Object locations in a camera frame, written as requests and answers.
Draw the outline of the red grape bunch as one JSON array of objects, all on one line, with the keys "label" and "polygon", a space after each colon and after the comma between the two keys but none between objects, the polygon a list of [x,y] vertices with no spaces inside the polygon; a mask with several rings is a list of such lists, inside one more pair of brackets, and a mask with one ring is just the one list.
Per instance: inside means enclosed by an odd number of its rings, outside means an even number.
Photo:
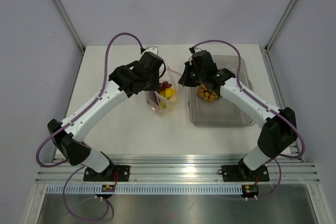
[{"label": "red grape bunch", "polygon": [[172,87],[172,84],[167,82],[167,81],[164,81],[164,82],[160,83],[160,90],[166,90],[166,89],[171,88],[171,87]]}]

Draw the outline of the yellow banana bunch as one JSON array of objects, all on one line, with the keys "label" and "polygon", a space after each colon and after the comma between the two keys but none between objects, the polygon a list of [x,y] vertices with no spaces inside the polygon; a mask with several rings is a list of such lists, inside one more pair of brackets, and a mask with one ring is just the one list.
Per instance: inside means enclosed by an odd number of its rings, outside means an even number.
[{"label": "yellow banana bunch", "polygon": [[161,90],[157,93],[157,99],[159,102],[160,110],[170,110],[176,106],[178,99],[177,91],[173,88]]}]

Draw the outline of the brown longan bunch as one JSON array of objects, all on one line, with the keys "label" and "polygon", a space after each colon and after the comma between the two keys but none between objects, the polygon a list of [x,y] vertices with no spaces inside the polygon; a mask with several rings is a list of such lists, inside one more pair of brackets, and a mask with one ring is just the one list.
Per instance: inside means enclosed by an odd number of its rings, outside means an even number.
[{"label": "brown longan bunch", "polygon": [[200,84],[197,88],[197,96],[206,102],[214,102],[221,98],[215,91],[208,89],[204,84]]}]

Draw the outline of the clear red-dotted zip bag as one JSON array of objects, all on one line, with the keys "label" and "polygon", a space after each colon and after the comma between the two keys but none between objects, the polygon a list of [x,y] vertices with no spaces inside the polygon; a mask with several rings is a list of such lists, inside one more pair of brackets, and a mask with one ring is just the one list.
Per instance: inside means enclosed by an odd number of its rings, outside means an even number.
[{"label": "clear red-dotted zip bag", "polygon": [[167,115],[176,108],[183,90],[183,86],[178,83],[181,76],[179,72],[167,67],[159,80],[160,88],[145,92],[146,103],[157,116]]}]

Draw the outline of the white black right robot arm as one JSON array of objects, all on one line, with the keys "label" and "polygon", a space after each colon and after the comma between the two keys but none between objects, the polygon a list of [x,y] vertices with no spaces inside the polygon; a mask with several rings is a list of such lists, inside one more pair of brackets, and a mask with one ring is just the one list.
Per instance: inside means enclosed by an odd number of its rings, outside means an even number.
[{"label": "white black right robot arm", "polygon": [[184,64],[179,84],[197,87],[203,84],[243,110],[261,129],[257,145],[238,163],[239,176],[250,180],[257,169],[279,156],[298,138],[296,116],[286,107],[280,109],[251,92],[238,80],[238,75],[226,68],[218,69],[212,55],[201,50]]}]

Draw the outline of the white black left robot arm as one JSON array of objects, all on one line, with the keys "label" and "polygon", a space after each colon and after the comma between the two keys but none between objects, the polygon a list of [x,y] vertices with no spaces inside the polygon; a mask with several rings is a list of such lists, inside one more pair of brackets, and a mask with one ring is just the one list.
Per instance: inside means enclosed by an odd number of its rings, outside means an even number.
[{"label": "white black left robot arm", "polygon": [[161,57],[145,51],[139,60],[115,68],[98,94],[72,116],[48,123],[53,143],[70,165],[87,167],[91,181],[114,178],[112,160],[85,143],[85,138],[101,119],[127,98],[141,91],[158,90],[159,69],[164,66]]}]

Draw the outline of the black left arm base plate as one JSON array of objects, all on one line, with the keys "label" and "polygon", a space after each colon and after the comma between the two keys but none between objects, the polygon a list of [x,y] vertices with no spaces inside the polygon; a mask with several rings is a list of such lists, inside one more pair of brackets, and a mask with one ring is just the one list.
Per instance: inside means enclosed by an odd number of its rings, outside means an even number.
[{"label": "black left arm base plate", "polygon": [[109,166],[104,172],[98,173],[92,168],[86,168],[84,182],[128,182],[130,177],[129,165]]}]

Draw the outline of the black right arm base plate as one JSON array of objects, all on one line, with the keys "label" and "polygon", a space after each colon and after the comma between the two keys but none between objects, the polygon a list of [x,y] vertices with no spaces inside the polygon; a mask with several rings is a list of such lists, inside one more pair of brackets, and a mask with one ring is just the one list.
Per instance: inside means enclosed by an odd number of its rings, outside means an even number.
[{"label": "black right arm base plate", "polygon": [[224,182],[269,182],[270,177],[268,169],[265,165],[260,166],[258,169],[247,172],[243,175],[238,168],[238,165],[223,165],[217,171],[222,175]]}]

